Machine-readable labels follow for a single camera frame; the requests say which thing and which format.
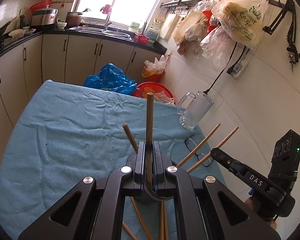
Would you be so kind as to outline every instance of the chopstick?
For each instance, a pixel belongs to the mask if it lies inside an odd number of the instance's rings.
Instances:
[[[236,128],[234,128],[231,133],[228,134],[228,136],[226,138],[224,138],[215,148],[220,148],[222,145],[224,145],[226,143],[227,140],[229,140],[229,138],[239,129],[239,127],[237,126]],[[195,165],[193,165],[191,168],[189,168],[187,170],[188,173],[190,173],[191,171],[195,170],[196,168],[198,168],[202,163],[204,163],[206,160],[208,160],[211,157],[211,152],[209,152],[207,155],[205,155],[205,157],[203,157],[200,161],[198,161]]]
[[[146,226],[145,221],[143,220],[143,218],[142,218],[142,216],[141,216],[141,212],[140,212],[140,210],[139,210],[139,208],[138,208],[138,206],[137,206],[137,203],[136,203],[134,197],[130,197],[130,198],[131,198],[132,205],[133,205],[133,207],[134,207],[134,209],[135,209],[135,211],[136,211],[136,213],[137,213],[137,216],[138,216],[138,218],[139,218],[139,221],[140,221],[140,223],[141,223],[141,225],[142,225],[142,227],[143,227],[143,229],[144,229],[146,235],[148,236],[148,238],[149,238],[150,240],[153,240],[153,238],[152,238],[152,236],[151,236],[151,234],[150,234],[150,231],[149,231],[148,227]]]
[[[134,137],[133,137],[133,135],[132,135],[132,133],[131,133],[131,131],[129,129],[128,124],[127,123],[123,123],[122,127],[123,127],[123,129],[124,129],[124,131],[125,131],[128,139],[129,139],[129,141],[131,143],[132,148],[134,149],[134,151],[137,154],[138,153],[138,144],[136,143],[136,140],[134,139]]]
[[[163,202],[160,202],[160,240],[164,240],[164,206]]]
[[[138,239],[136,238],[136,236],[135,236],[135,235],[131,232],[131,230],[128,228],[128,226],[126,225],[126,223],[123,222],[123,221],[122,221],[122,226],[123,226],[124,230],[127,231],[127,233],[129,234],[129,236],[130,236],[133,240],[138,240]]]
[[[220,123],[218,123],[216,127],[213,128],[213,130],[206,136],[206,138],[204,138],[201,141],[201,143],[197,145],[196,148],[194,148],[181,162],[179,162],[177,167],[181,167],[183,164],[185,164],[185,162],[187,162],[191,158],[191,156],[193,156],[202,147],[202,145],[204,145],[204,143],[211,137],[211,135],[214,134],[214,132],[219,128],[219,126]]]
[[[166,208],[165,201],[163,201],[163,225],[164,225],[164,240],[169,240],[168,222],[167,222],[167,208]]]
[[[147,117],[146,117],[146,176],[152,187],[152,132],[153,132],[153,104],[154,95],[147,96]]]

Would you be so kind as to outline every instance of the glass mug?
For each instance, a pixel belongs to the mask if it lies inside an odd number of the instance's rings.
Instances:
[[[185,110],[182,110],[181,105],[187,98],[193,99],[189,106]],[[197,94],[188,92],[180,99],[178,104],[177,113],[181,114],[179,122],[184,128],[192,130],[200,122],[212,105],[213,101],[205,93],[200,91]]]

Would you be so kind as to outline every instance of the faucet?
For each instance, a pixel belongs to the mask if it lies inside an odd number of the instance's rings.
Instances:
[[[111,14],[111,12],[109,12],[107,15],[107,19],[106,19],[106,23],[105,23],[105,31],[108,30],[109,25],[112,24],[112,22],[110,22],[110,14]]]

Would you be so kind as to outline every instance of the red basket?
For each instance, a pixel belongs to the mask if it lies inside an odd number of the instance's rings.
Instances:
[[[45,8],[47,5],[51,5],[52,0],[45,0],[39,3],[34,4],[33,6],[30,7],[31,12],[33,13],[35,10]]]
[[[137,86],[138,90],[135,90],[132,95],[137,98],[142,97],[143,90],[148,87],[154,90],[156,93],[164,92],[164,94],[170,98],[173,98],[172,93],[163,85],[156,82],[144,82]]]
[[[139,33],[136,33],[134,35],[134,41],[141,43],[141,44],[146,44],[148,42],[149,38],[147,36],[141,35]]]

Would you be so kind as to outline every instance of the blue plastic bag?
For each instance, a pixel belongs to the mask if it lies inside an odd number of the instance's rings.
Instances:
[[[88,76],[83,86],[125,95],[131,95],[137,89],[137,83],[113,64],[107,64],[98,74]]]

